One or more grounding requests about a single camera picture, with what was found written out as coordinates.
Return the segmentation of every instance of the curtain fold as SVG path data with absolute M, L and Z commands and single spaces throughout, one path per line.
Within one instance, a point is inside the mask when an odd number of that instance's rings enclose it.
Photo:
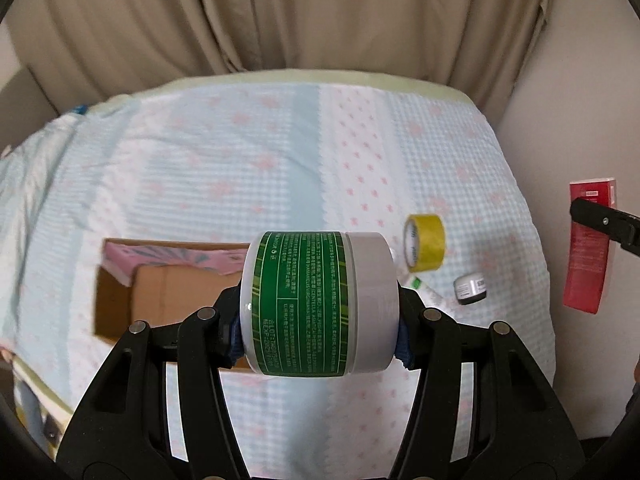
M 60 111 L 244 70 L 243 56 L 259 68 L 251 0 L 15 0 L 7 20 L 18 57 Z
M 16 0 L 16 51 L 59 110 L 184 76 L 383 72 L 453 86 L 494 125 L 548 0 Z

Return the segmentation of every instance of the red package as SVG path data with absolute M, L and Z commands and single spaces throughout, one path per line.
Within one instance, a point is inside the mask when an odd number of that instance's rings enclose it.
M 571 200 L 583 198 L 615 207 L 616 180 L 599 178 L 571 182 Z M 609 237 L 576 222 L 571 224 L 569 264 L 564 284 L 563 303 L 590 314 L 600 306 L 609 260 Z

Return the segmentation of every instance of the green and white jar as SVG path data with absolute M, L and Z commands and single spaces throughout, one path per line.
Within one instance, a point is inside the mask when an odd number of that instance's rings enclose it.
M 398 322 L 396 271 L 379 233 L 265 232 L 249 246 L 240 323 L 255 372 L 334 377 L 384 370 Z

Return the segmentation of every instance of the cardboard box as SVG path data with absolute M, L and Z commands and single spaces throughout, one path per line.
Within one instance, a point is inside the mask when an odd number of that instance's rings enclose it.
M 249 244 L 206 244 L 106 238 L 104 244 L 153 245 L 203 251 L 245 249 Z M 221 276 L 188 266 L 140 266 L 132 286 L 124 286 L 102 267 L 95 292 L 94 335 L 115 344 L 129 325 L 143 319 L 152 327 L 178 323 L 202 306 L 213 305 L 220 292 L 235 286 L 242 273 Z M 250 371 L 245 358 L 234 370 Z

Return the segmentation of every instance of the silver rivet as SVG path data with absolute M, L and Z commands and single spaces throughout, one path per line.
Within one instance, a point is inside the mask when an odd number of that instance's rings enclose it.
M 129 325 L 129 332 L 132 334 L 139 334 L 146 328 L 146 323 L 144 321 L 134 321 Z
M 442 314 L 437 308 L 428 308 L 422 315 L 424 319 L 428 319 L 429 321 L 437 321 L 442 317 Z
M 500 335 L 507 335 L 511 332 L 511 327 L 503 321 L 498 321 L 494 324 L 494 330 Z
M 198 311 L 198 317 L 206 321 L 207 319 L 211 319 L 216 315 L 216 311 L 213 310 L 210 306 L 205 306 Z

